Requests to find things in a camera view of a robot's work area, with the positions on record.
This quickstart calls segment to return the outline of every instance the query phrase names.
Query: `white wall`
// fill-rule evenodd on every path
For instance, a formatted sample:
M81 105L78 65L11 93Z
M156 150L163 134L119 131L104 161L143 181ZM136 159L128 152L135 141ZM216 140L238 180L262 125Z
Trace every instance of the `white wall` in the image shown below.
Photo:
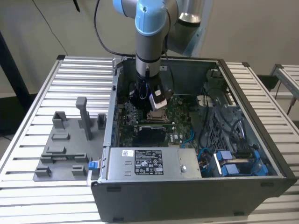
M69 55L109 56L93 29L96 0L36 0ZM298 0L214 0L201 57L249 62L257 74L275 63L299 64ZM101 0L98 29L104 43L123 53L135 51L133 20ZM63 49L31 0L1 0L0 30L30 93L38 92ZM12 88L0 70L0 94Z
M201 57L248 62L255 73L299 64L298 0L214 0Z
M109 56L93 28L96 0L35 0L69 55ZM101 0L98 29L104 43L119 52L134 53L133 20L117 14L112 0ZM58 54L65 54L31 0L1 0L0 30L30 93L38 92ZM11 91L0 71L0 92Z

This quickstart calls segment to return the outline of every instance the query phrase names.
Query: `wire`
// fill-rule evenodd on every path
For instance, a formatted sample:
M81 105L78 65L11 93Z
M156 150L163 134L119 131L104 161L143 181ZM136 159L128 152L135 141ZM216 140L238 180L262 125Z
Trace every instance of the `wire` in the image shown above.
M168 55L167 55L167 50L165 49L165 57L166 57L166 62L167 62L167 65L168 65L168 68L169 68L169 71L170 71L170 74L171 74L171 78L172 78L172 92L174 93L174 77L173 77L173 72L172 72L172 69L171 69L171 66L170 66L170 63L169 63L169 60L168 60Z
M230 130L230 133L229 133L228 138L229 138L229 143L231 144L232 147L234 147L234 146L233 146L233 144L232 144L231 138L233 137L233 132L234 132L235 126L236 126L240 121L242 121L242 119L243 119L243 118L240 118L240 119L236 120L236 121L234 122L234 124L233 124L231 130Z
M289 109L288 109L288 112L286 113L286 115L289 115L289 113L291 112L291 108L292 108L292 106L293 106L293 105L290 105L290 106L289 106Z
M143 85L141 85L140 87L139 87L139 98L141 99L141 100L144 100L144 99L146 99L146 97L148 96L148 85L147 84L145 84L145 89L146 89L146 94L145 94L145 97L141 97L141 87L143 87Z
M7 140L9 140L9 141L12 141L12 139L10 139L10 138L8 138L8 137L6 137L5 135L3 135L3 134L1 134L0 135L2 138L4 138L4 139L7 139Z
M204 123L203 123L202 129L201 129L201 131L200 131L200 133L199 133L199 136L198 136L198 145L199 145L201 148L205 148L205 147L203 147L203 145L201 144L201 138L202 138L202 134L203 134L203 132L204 132L204 130L205 130L205 128L206 128L206 123L207 123L207 116L208 116L208 114L209 114L209 102L208 102L208 100L207 100L207 98L206 98L206 114L205 114L205 118L204 118Z
M56 38L56 40L59 42L60 46L64 49L65 54L68 55L66 49L64 48L64 46L62 45L62 43L60 42L60 40L58 39L58 37L55 35L55 33L53 32L53 30L52 30L50 24L48 23L48 21L47 21L46 18L44 17L44 15L43 15L43 13L41 12L41 10L39 9L39 7L36 5L35 1L32 0L32 2L33 2L33 4L35 5L35 7L37 8L37 10L39 11L39 13L42 15L42 17L43 17L43 19L45 20L45 22L47 23L47 25L48 25L48 27L49 27L51 33L55 36L55 38Z
M200 150L200 152L198 153L197 161L199 161L201 154L202 154L205 150L209 150L209 149L210 149L210 148L207 148L207 147L202 148L202 149Z
M186 140L186 141L184 141L184 142L182 143L182 148L185 147L185 144L186 144L187 142L192 141L193 139L194 139L194 131L191 129L191 138L189 138L188 140Z
M97 35L97 38L100 42L100 44L102 45L102 47L107 51L109 52L110 54L113 54L113 55L119 55L119 56L126 56L126 57L135 57L135 55L130 55L130 54L123 54L123 53L118 53L118 52L115 52L115 51L112 51L110 49L108 49L103 41L101 40L101 37L99 35L99 32L98 32L98 28L97 28L97 23L96 23L96 19L97 19L97 11L98 11L98 7L99 7L99 2L100 0L97 0L97 4L96 4L96 7L95 7L95 10L94 10L94 15L93 15L93 26L94 26L94 30L95 30L95 33Z
M276 97L277 97L277 94L278 94L278 91L279 91L280 85L281 85L281 81L280 81L280 83L279 83L279 85L278 85L278 87L277 87L277 90L276 90L276 94L275 94L275 97L274 97L274 99L276 99Z

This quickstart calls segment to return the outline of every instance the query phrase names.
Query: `black cable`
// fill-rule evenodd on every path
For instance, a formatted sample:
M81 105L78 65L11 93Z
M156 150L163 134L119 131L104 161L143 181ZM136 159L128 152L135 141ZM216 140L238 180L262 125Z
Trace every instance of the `black cable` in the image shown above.
M234 146L233 146L233 144L232 144L231 139L232 139L232 137L233 137L233 132L234 132L235 126L236 126L240 121L242 121L242 120L243 120L243 118L240 118L240 119L236 120L236 121L234 122L234 124L233 124L231 130L230 130L230 133L229 133L228 138L229 138L229 143L231 144L232 147L234 147Z
M290 106L289 106L289 109L288 109L288 112L286 113L286 115L289 115L289 113L291 112L291 108L292 108L292 106L293 106L293 105L290 105Z
M10 138L8 138L8 137L6 137L5 135L3 135L3 134L1 134L0 135L2 138L4 138L4 139L7 139L7 140L9 140L9 141L12 141L12 139L10 139Z
M44 15L43 15L43 13L41 12L41 10L39 9L39 7L36 5L35 1L32 0L32 2L33 2L33 4L35 5L35 7L37 8L37 10L39 11L39 13L41 14L41 16L43 17L43 19L45 20L45 22L46 22L46 24L48 25L48 27L49 27L51 33L55 36L55 38L56 38L56 40L59 42L60 46L64 49L65 54L68 55L66 49L64 48L64 46L62 45L62 43L60 42L60 40L58 39L58 37L55 35L55 33L53 32L53 30L52 30L50 24L48 23L48 21L47 21L46 18L44 17Z
M170 74L171 74L171 78L172 78L172 92L174 93L174 77L173 77L173 73L172 73L172 69L170 67L170 64L169 64L169 60L168 60L168 55L167 55L167 50L165 49L165 57L166 57L166 61L167 61L167 65L168 65L168 68L169 68L169 71L170 71Z
M97 38L100 42L100 44L102 45L102 47L107 51L109 52L110 54L113 54L113 55L119 55L119 56L126 56L126 57L135 57L135 55L130 55L130 54L123 54L123 53L118 53L118 52L115 52L115 51L112 51L110 49L108 49L103 41L101 40L101 37L98 33L98 28L97 28L97 23L96 23L96 19L97 19L97 11L98 11L98 7L99 7L99 2L100 0L97 0L97 4L96 4L96 7L95 7L95 10L94 10L94 15L93 15L93 25L94 25L94 29L95 29L95 33L97 35Z
M205 118L204 118L204 123L203 123L203 126L202 126L202 129L200 130L200 133L199 133L199 136L198 136L198 145L201 147L201 148L205 148L202 144L201 144L201 138L202 138L202 134L206 128L206 123L207 123L207 117L208 117L208 114L209 114L209 103L208 103L208 100L206 98L206 114L205 114Z
M274 99L276 99L276 97L277 97L277 94L278 94L278 91L279 91L280 85L281 85L281 81L280 81L280 83L279 83L279 85L278 85L278 87L277 87L277 91L276 91L276 94L275 94L275 97L274 97Z

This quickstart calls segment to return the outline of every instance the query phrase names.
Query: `blue connector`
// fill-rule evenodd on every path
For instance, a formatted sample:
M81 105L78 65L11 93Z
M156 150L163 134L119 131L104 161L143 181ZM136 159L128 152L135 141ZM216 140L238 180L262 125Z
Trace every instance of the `blue connector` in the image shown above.
M90 161L88 164L88 170L97 170L99 169L99 161Z
M221 150L216 153L218 161L231 160L233 158L230 151Z
M235 164L226 164L221 167L222 176L238 175L239 171Z

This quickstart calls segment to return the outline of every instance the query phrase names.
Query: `aluminum extrusion table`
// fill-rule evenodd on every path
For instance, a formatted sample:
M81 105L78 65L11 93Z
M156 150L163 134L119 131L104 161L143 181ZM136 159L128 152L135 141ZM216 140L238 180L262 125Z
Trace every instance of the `aluminum extrusion table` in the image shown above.
M87 110L91 117L108 111L113 64L112 58L67 56L57 59L0 161L0 223L102 223L86 181L34 182L32 178L51 131L55 111L65 111L67 117L79 117L75 107L78 96L88 98ZM242 63L227 64L285 160L299 177L299 130L250 67ZM210 221L297 224L299 182L281 197L267 199L246 220L226 217L162 223Z
M277 76L291 94L299 100L299 65L276 64L270 75Z

